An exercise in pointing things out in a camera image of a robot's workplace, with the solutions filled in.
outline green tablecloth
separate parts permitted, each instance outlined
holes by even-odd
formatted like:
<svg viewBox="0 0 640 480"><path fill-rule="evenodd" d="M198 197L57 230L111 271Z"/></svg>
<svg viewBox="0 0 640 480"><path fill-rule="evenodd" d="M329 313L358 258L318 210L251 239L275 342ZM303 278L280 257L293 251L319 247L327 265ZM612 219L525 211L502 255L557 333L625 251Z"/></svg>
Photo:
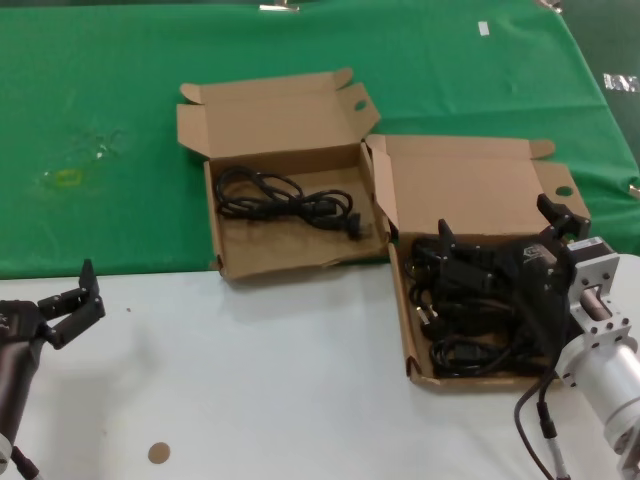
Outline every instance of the green tablecloth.
<svg viewBox="0 0 640 480"><path fill-rule="evenodd" d="M640 163L640 93L604 88L603 75L640 76L638 0L563 0L563 18Z"/></svg>
<svg viewBox="0 0 640 480"><path fill-rule="evenodd" d="M640 253L637 166L563 20L531 0L4 9L0 45L1 277L76 274L84 257L102 274L206 269L180 84L343 66L379 132L554 140L595 233Z"/></svg>

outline white tabletop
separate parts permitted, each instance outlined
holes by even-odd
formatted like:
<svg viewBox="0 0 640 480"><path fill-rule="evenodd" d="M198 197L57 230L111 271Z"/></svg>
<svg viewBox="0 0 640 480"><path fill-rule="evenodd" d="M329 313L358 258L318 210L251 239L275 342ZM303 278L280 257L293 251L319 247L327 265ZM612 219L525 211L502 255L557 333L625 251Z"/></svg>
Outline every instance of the white tabletop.
<svg viewBox="0 0 640 480"><path fill-rule="evenodd" d="M614 285L631 318L636 272L625 256ZM75 282L4 281L0 298ZM406 379L388 265L243 289L215 272L100 285L107 317L45 347L16 441L47 480L542 478L513 425L521 391ZM579 393L556 389L550 407L572 477L616 478ZM524 422L549 464L533 402ZM171 447L162 465L147 459L156 442ZM20 477L10 466L3 478Z"/></svg>

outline silver robotic arm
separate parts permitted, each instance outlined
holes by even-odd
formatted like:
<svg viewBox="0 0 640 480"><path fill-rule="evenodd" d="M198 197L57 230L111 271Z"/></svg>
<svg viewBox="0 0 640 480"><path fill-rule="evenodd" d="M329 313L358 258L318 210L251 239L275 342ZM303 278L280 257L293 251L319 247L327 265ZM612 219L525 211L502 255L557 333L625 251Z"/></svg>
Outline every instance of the silver robotic arm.
<svg viewBox="0 0 640 480"><path fill-rule="evenodd" d="M568 246L585 256L575 264L568 292L573 320L582 333L563 349L556 373L584 395L604 427L604 437L620 455L618 470L625 480L640 479L640 362L638 342L629 331L632 321L613 302L610 291L618 254L600 238Z"/></svg>

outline power cord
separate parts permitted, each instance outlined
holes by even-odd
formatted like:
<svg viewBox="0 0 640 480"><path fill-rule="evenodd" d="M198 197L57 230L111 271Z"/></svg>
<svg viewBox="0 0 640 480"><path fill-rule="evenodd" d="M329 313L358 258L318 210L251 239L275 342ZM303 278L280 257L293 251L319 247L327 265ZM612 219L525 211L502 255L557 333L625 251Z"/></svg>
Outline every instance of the power cord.
<svg viewBox="0 0 640 480"><path fill-rule="evenodd" d="M264 197L227 195L229 184L238 178L253 183ZM291 187L294 193L274 186L274 181ZM300 185L275 173L256 172L244 166L229 167L218 175L215 195L218 213L225 218L269 221L298 216L321 230L344 231L350 240L359 240L370 233L361 225L360 214L351 212L353 198L347 192L323 190L305 195Z"/></svg>
<svg viewBox="0 0 640 480"><path fill-rule="evenodd" d="M437 249L437 240L418 237L404 264L412 280L409 300L422 320L422 334L432 341L429 357L434 374L445 378L501 371L542 374L545 367L536 361L540 352L508 296L499 289L480 292L443 278ZM503 334L506 345L473 338L489 333Z"/></svg>
<svg viewBox="0 0 640 480"><path fill-rule="evenodd" d="M563 311L565 312L565 316L564 316L564 322L563 322L564 324L562 325L561 331L563 332L563 338L566 338L569 325L570 325L570 317L567 309L566 300L563 302L562 308L563 308ZM527 452L529 452L529 455L531 456L535 464L538 466L540 471L548 480L571 480L571 477L569 476L569 473L567 472L566 467L564 465L562 452L560 451L560 446L557 443L558 434L556 432L556 427L553 420L551 419L551 414L549 412L549 408L547 406L547 402L545 399L547 389L549 388L549 385L551 385L551 382L553 382L553 379L555 378L556 365L558 364L558 360L560 359L561 353L562 353L562 347L558 349L558 352L554 356L551 363L549 363L549 365L547 366L545 372L542 374L540 379L534 385L532 385L531 388L529 388L529 390L527 390L525 394L518 400L518 402L516 403L515 409L513 411L513 420L516 424L516 429L520 434L520 438L522 439L522 443L524 443L524 446L527 449ZM521 413L522 407L538 391L539 391L539 396L538 396L538 403L536 404L536 407L538 411L538 417L540 418L540 428L542 430L542 435L544 436L545 439L547 439L549 449L551 450L551 455L553 457L554 466L557 472L556 478L554 478L553 475L549 473L549 470L547 470L547 468L544 466L544 464L542 463L542 461L540 460L536 452L533 450L533 447L531 446L531 443L527 438L527 434L525 433L524 428L522 427L522 422L520 420L520 413Z"/></svg>

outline cardboard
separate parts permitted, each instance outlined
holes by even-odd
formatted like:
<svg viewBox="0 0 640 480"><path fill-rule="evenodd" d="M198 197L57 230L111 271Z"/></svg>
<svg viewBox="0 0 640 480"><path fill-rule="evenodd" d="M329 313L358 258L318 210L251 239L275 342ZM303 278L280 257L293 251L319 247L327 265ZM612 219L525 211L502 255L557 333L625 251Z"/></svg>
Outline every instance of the cardboard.
<svg viewBox="0 0 640 480"><path fill-rule="evenodd" d="M388 231L373 200L371 160L362 139L380 116L351 69L213 85L183 84L193 102L178 105L179 142L203 155L217 262L228 279L386 254ZM305 194L340 189L372 234L351 241L345 232L315 229L288 217L269 222L231 220L217 213L218 173L232 165L288 176ZM237 182L234 194L256 195Z"/></svg>
<svg viewBox="0 0 640 480"><path fill-rule="evenodd" d="M444 218L465 243L496 244L537 234L548 223L536 200L546 193L575 213L589 217L571 174L564 165L542 160L553 154L548 140L370 135L376 200L398 230L388 245L405 372L424 385L504 386L530 382L507 374L496 377L439 379L429 359L430 342L409 302L409 280L402 265L413 240L437 235Z"/></svg>

